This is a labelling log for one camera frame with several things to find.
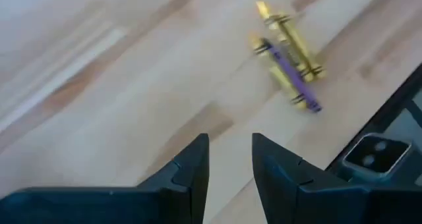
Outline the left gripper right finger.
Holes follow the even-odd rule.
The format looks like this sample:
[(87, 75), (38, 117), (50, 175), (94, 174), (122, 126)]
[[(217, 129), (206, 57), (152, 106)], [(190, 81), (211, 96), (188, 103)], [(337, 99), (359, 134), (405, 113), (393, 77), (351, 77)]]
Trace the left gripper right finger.
[(252, 159), (268, 224), (422, 224), (422, 187), (347, 182), (260, 133)]

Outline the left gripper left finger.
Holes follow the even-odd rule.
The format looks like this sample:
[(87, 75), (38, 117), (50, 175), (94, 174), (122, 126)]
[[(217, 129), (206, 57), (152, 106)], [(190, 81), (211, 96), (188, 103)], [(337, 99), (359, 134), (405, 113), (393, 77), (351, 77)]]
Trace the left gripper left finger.
[(0, 224), (202, 224), (209, 137), (136, 186), (30, 187), (0, 199)]

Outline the yellow crayon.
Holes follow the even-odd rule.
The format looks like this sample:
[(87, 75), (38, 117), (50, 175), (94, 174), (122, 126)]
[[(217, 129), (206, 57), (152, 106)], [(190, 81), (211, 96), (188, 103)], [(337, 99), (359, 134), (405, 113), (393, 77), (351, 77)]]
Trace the yellow crayon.
[(300, 60), (299, 56), (292, 48), (289, 40), (286, 36), (282, 33), (279, 33), (277, 36), (278, 45), (280, 51), (284, 56), (286, 56), (287, 60), (297, 69), (301, 76), (305, 76), (310, 73), (308, 67)]
[(298, 109), (306, 109), (307, 101), (304, 95), (291, 83), (290, 77), (282, 67), (280, 51), (267, 38), (252, 35), (249, 40), (254, 54), (262, 64), (268, 67), (290, 103)]
[(293, 23), (293, 17), (289, 14), (279, 12), (273, 13), (264, 1), (257, 1), (256, 6), (259, 15), (264, 24), (277, 39), (279, 33), (282, 33), (289, 40), (292, 48), (295, 50), (300, 60), (308, 67), (310, 73), (301, 76), (305, 82), (310, 82), (315, 78), (324, 78), (326, 70), (315, 59), (313, 53), (306, 47)]

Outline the purple crayon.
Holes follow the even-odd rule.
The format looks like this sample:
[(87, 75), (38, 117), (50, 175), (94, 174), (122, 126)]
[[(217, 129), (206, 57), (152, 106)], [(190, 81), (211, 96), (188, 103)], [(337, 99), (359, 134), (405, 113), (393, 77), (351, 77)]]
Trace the purple crayon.
[(294, 98), (294, 102), (298, 104), (299, 102), (305, 102), (306, 108), (313, 111), (314, 113), (319, 112), (322, 107), (319, 102), (314, 97), (313, 93), (306, 87), (304, 81), (302, 81), (301, 75), (296, 71), (295, 67), (290, 65), (287, 57), (285, 57), (279, 49), (276, 49), (269, 40), (263, 39), (265, 46), (268, 48), (269, 52), (281, 66), (281, 69), (287, 76), (289, 82), (289, 87), (294, 89), (297, 93), (297, 96)]

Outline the black metal table frame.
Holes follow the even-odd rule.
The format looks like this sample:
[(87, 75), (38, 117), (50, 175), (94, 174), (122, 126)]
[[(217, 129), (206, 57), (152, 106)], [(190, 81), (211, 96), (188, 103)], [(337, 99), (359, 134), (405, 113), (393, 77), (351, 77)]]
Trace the black metal table frame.
[(326, 170), (345, 181), (366, 182), (353, 178), (351, 171), (342, 165), (342, 158), (363, 135), (371, 132), (412, 144), (411, 151), (389, 179), (371, 183), (422, 187), (422, 63), (350, 140)]

